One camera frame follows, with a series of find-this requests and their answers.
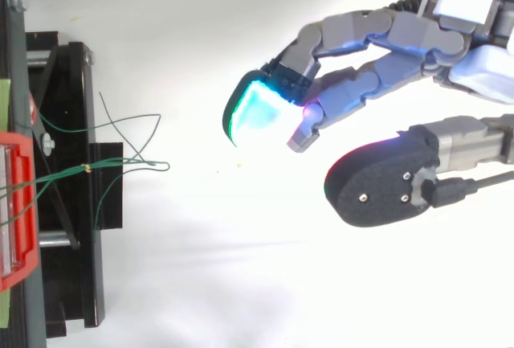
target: screw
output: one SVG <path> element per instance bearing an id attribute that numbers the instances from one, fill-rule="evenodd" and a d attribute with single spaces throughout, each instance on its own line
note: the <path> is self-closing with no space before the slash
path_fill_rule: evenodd
<path id="1" fill-rule="evenodd" d="M 29 0 L 7 0 L 9 6 L 15 12 L 25 12 L 29 9 Z"/>
<path id="2" fill-rule="evenodd" d="M 49 133 L 44 133 L 41 138 L 41 146 L 43 147 L 43 153 L 49 157 L 51 155 L 51 151 L 55 148 L 55 142 L 52 141 Z"/>
<path id="3" fill-rule="evenodd" d="M 93 51 L 86 51 L 84 53 L 84 61 L 86 62 L 86 65 L 95 65 L 95 52 Z"/>

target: glowing fingertip sensor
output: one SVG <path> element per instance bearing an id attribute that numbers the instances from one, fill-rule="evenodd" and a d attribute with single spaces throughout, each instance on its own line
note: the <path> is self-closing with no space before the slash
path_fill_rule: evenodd
<path id="1" fill-rule="evenodd" d="M 264 79 L 261 71 L 248 73 L 226 106 L 223 128 L 238 148 L 285 147 L 303 119 L 303 107 L 285 100 Z"/>

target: black gripper pad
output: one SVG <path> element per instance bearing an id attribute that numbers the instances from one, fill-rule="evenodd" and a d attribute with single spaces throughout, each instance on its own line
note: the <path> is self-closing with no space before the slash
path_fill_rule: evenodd
<path id="1" fill-rule="evenodd" d="M 422 214 L 402 197 L 412 195 L 412 177 L 421 168 L 437 167 L 439 157 L 409 133 L 365 145 L 346 154 L 328 172 L 324 191 L 339 216 L 356 227 L 381 226 Z"/>

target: metal rod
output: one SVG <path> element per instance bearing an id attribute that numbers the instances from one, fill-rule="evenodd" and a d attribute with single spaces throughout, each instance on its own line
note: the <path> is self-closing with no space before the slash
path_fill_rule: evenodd
<path id="1" fill-rule="evenodd" d="M 29 68 L 44 67 L 47 65 L 50 51 L 28 51 L 27 65 Z"/>
<path id="2" fill-rule="evenodd" d="M 41 231 L 39 233 L 40 248 L 62 248 L 71 246 L 71 242 L 64 230 Z"/>

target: gray robotic arm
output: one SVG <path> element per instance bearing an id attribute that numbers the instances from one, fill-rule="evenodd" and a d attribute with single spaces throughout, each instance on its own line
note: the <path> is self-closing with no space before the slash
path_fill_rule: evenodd
<path id="1" fill-rule="evenodd" d="M 432 77 L 456 88 L 514 104 L 514 2 L 422 0 L 417 12 L 384 9 L 326 18 L 299 33 L 279 64 L 312 81 L 317 96 L 308 100 L 304 120 L 289 146 L 305 151 L 324 129 L 409 82 Z M 391 53 L 358 70 L 348 68 L 315 79 L 319 59 L 347 55 L 376 44 Z"/>

